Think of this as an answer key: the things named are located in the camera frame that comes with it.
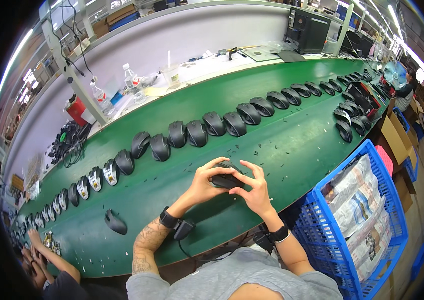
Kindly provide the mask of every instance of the cable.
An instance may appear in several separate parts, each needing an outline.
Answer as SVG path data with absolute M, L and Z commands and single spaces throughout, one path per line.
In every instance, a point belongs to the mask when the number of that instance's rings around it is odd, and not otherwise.
M 70 7 L 70 8 L 72 8 L 74 10 L 74 17 L 73 17 L 73 24 L 72 24 L 72 26 L 74 26 L 74 24 L 75 24 L 75 27 L 77 28 L 77 23 L 75 22 L 75 17 L 77 15 L 77 11 L 75 10 L 75 7 L 72 6 L 71 1 L 70 0 L 67 0 L 67 1 L 69 3 L 69 6 L 62 6 L 62 5 L 59 6 L 60 9 L 61 9 L 61 11 L 62 11 L 62 22 L 64 23 L 64 25 L 66 27 L 68 27 L 72 31 L 72 34 L 74 35 L 74 37 L 76 38 L 76 40 L 79 42 L 79 46 L 81 48 L 82 58 L 84 60 L 85 67 L 89 71 L 89 73 L 92 75 L 92 77 L 94 77 L 94 73 L 92 73 L 92 71 L 89 69 L 89 66 L 87 65 L 87 62 L 85 61 L 85 54 L 84 54 L 84 50 L 82 48 L 81 39 L 77 36 L 77 33 L 75 32 L 74 28 L 68 26 L 65 23 L 65 21 L 64 21 L 64 7 Z
M 233 249 L 233 251 L 232 252 L 230 252 L 227 256 L 225 256 L 225 257 L 222 257 L 222 258 L 216 258 L 216 259 L 212 259 L 212 260 L 202 260 L 202 259 L 198 259 L 198 258 L 195 258 L 195 257 L 192 257 L 191 255 L 189 255 L 189 254 L 187 254 L 187 252 L 185 252 L 184 251 L 184 249 L 182 249 L 182 246 L 180 245 L 180 241 L 178 241 L 178 243 L 179 243 L 179 248 L 180 248 L 180 250 L 182 251 L 182 253 L 184 253 L 185 254 L 185 256 L 187 256 L 187 257 L 189 257 L 189 258 L 191 258 L 191 259 L 193 259 L 193 260 L 195 260 L 195 261 L 198 261 L 198 262 L 205 262 L 205 263 L 209 263 L 209 262 L 218 262 L 218 261 L 221 261 L 222 259 L 224 259 L 224 258 L 227 258 L 227 257 L 229 257 L 230 255 L 232 255 L 234 252 L 235 252 L 235 250 L 237 250 L 237 249 L 239 249 L 241 246 L 242 246 L 242 243 L 245 241 L 245 239 L 248 237 L 248 231 L 247 231 L 247 233 L 245 234 L 245 237 L 240 241 L 240 243 L 237 245 L 237 247 L 235 248 L 235 249 Z
M 65 57 L 64 53 L 62 52 L 62 41 L 60 40 L 60 37 L 57 36 L 57 34 L 54 32 L 54 27 L 52 26 L 52 17 L 50 16 L 51 11 L 49 10 L 49 20 L 50 20 L 50 27 L 52 29 L 52 34 L 59 40 L 59 45 L 60 45 L 60 55 L 64 58 L 65 62 L 67 63 L 68 66 L 70 66 L 70 64 L 72 64 L 74 66 L 74 68 L 77 70 L 77 72 L 79 72 L 80 75 L 85 76 L 84 72 L 82 72 L 81 70 L 79 70 L 79 68 L 77 68 L 77 66 L 73 63 L 72 60 L 70 60 L 69 58 Z

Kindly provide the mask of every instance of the water bottle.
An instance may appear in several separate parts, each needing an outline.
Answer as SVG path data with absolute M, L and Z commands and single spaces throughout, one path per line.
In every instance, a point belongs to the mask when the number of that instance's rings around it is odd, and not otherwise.
M 123 65 L 122 69 L 125 71 L 125 85 L 127 86 L 129 93 L 134 97 L 134 103 L 144 103 L 145 95 L 142 91 L 143 87 L 137 74 L 130 69 L 128 63 Z
M 106 116 L 110 116 L 114 112 L 114 106 L 110 103 L 110 98 L 107 97 L 106 93 L 98 87 L 95 86 L 95 82 L 91 82 L 89 86 L 92 88 L 92 93 L 94 98 L 99 103 L 99 107 Z

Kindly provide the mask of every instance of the ceiling light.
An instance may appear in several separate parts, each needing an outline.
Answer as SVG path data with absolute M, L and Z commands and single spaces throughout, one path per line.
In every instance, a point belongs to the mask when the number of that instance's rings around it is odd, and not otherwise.
M 68 35 L 69 35 L 69 33 L 67 33 L 66 35 L 64 35 L 64 37 L 63 37 L 63 38 L 61 38 L 60 40 L 65 39 Z
M 25 76 L 24 76 L 24 78 L 23 78 L 22 80 L 23 80 L 23 81 L 26 81 L 26 80 L 27 80 L 27 78 L 29 77 L 30 73 L 32 73 L 32 69 L 29 69 L 29 70 L 27 71 L 27 73 L 25 74 Z
M 389 4 L 389 12 L 390 12 L 390 15 L 392 15 L 393 21 L 395 23 L 395 27 L 400 28 L 397 16 L 395 15 L 395 12 L 393 11 L 393 7 L 390 4 Z
M 29 32 L 24 36 L 22 41 L 17 46 L 17 49 L 14 51 L 14 54 L 12 54 L 11 59 L 9 60 L 9 63 L 7 64 L 7 67 L 5 68 L 4 75 L 2 76 L 2 80 L 0 81 L 0 91 L 2 90 L 2 87 L 4 86 L 5 79 L 7 75 L 9 74 L 9 71 L 11 70 L 12 63 L 14 63 L 14 60 L 17 58 L 17 55 L 19 55 L 19 52 L 21 51 L 22 47 L 24 47 L 26 41 L 30 38 L 32 35 L 33 30 L 29 30 Z

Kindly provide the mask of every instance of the blue plastic crate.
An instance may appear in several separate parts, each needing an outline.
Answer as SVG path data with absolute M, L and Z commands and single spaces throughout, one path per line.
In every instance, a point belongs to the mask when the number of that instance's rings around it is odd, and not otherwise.
M 415 130 L 415 133 L 417 134 L 417 139 L 420 142 L 420 140 L 422 140 L 422 138 L 424 137 L 424 129 L 419 123 L 413 123 L 412 128 Z
M 353 159 L 365 154 L 369 155 L 372 172 L 378 179 L 380 195 L 385 195 L 386 198 L 385 210 L 390 214 L 392 238 L 375 272 L 360 284 L 345 239 L 320 190 Z M 284 211 L 281 217 L 293 228 L 294 236 L 304 247 L 312 267 L 334 279 L 344 299 L 372 299 L 389 278 L 408 240 L 407 224 L 399 195 L 372 142 L 365 140 L 309 194 L 300 199 L 298 205 L 300 207 L 291 206 L 291 210 L 296 210 L 296 215 L 291 211 Z
M 412 273 L 410 274 L 410 280 L 414 281 L 417 279 L 417 276 L 420 273 L 420 269 L 422 265 L 424 264 L 424 243 L 420 247 L 419 254 L 417 254 L 417 257 L 415 257 L 415 261 L 412 265 Z
M 396 111 L 399 114 L 399 116 L 402 117 L 402 120 L 405 123 L 405 126 L 407 127 L 407 130 L 405 130 L 405 132 L 408 134 L 409 131 L 410 131 L 410 125 L 407 122 L 407 120 L 405 119 L 405 117 L 403 116 L 402 112 L 400 111 L 400 109 L 398 107 L 394 107 L 393 111 Z
M 402 163 L 413 183 L 417 181 L 417 176 L 419 174 L 419 155 L 417 154 L 417 151 L 415 151 L 415 156 L 417 157 L 415 171 L 412 168 L 412 161 L 410 160 L 410 157 L 407 157 L 407 159 L 405 159 Z

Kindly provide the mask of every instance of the worker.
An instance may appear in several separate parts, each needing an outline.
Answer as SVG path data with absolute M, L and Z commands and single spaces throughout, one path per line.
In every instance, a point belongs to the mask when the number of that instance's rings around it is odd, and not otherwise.
M 398 107 L 401 112 L 404 112 L 412 101 L 413 94 L 417 89 L 419 82 L 415 77 L 415 71 L 412 69 L 407 70 L 405 75 L 407 84 L 400 90 L 395 91 L 395 107 Z
M 263 219 L 269 232 L 284 232 L 286 227 L 270 203 L 263 169 L 241 160 L 240 164 L 253 172 L 255 178 L 250 178 L 232 168 L 214 167 L 228 160 L 220 157 L 198 168 L 190 188 L 166 210 L 168 216 L 181 218 L 194 205 L 228 193 L 242 196 L 247 206 Z M 213 187 L 211 177 L 218 174 L 231 174 L 252 190 Z M 311 267 L 304 249 L 290 231 L 285 231 L 285 236 L 275 241 L 288 270 L 281 269 L 278 259 L 268 252 L 257 250 L 258 247 L 243 247 L 223 260 L 204 264 L 196 272 L 169 285 L 161 279 L 154 261 L 154 252 L 170 231 L 161 220 L 164 219 L 157 217 L 135 239 L 132 276 L 126 283 L 129 300 L 342 299 L 336 282 Z
M 44 246 L 40 240 L 38 231 L 30 229 L 27 233 L 32 244 L 32 255 L 28 253 L 28 259 L 34 262 L 32 267 L 34 267 L 36 273 L 40 274 L 39 278 L 34 278 L 34 283 L 36 287 L 42 290 L 46 279 L 50 282 L 48 286 L 44 287 L 42 299 L 124 300 L 127 298 L 125 291 L 120 291 L 113 287 L 96 284 L 81 285 L 81 273 L 79 270 Z M 60 273 L 57 278 L 54 279 L 49 274 L 44 264 L 44 259 L 47 259 L 47 261 L 51 262 L 59 270 Z

